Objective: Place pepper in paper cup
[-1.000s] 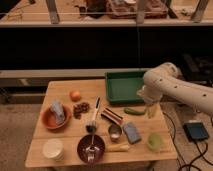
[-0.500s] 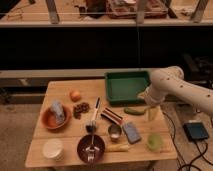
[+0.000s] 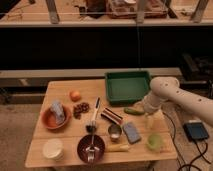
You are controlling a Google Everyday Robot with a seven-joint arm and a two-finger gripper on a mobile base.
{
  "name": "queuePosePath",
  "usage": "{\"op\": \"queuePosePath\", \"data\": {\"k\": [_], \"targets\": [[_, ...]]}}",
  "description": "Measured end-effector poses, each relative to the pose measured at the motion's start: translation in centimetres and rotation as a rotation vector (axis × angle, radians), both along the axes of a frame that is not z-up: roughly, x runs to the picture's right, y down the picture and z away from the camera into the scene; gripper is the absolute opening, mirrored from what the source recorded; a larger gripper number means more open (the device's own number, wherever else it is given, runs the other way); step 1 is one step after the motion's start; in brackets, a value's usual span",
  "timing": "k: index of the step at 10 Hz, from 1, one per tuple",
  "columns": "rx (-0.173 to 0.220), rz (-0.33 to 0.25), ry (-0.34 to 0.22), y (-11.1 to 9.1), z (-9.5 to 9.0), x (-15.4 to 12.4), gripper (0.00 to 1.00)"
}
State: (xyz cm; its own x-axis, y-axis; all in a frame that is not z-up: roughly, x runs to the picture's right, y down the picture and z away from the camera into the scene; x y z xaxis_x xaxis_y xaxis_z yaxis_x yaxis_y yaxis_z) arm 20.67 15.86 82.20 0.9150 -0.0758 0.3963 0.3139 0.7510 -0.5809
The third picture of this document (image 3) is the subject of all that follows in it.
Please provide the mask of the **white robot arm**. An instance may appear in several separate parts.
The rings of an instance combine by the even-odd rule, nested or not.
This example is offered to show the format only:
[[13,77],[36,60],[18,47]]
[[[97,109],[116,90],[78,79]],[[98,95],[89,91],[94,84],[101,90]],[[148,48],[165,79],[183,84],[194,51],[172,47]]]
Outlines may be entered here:
[[213,100],[180,88],[175,77],[155,77],[150,81],[150,91],[142,99],[146,113],[154,114],[170,100],[213,127]]

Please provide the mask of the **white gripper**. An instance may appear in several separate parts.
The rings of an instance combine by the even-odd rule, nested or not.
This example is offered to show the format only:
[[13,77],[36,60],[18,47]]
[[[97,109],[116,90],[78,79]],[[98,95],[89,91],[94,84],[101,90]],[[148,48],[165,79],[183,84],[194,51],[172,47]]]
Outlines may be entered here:
[[145,111],[146,128],[151,129],[154,124],[153,115],[160,109],[162,101],[154,94],[148,94],[142,100]]

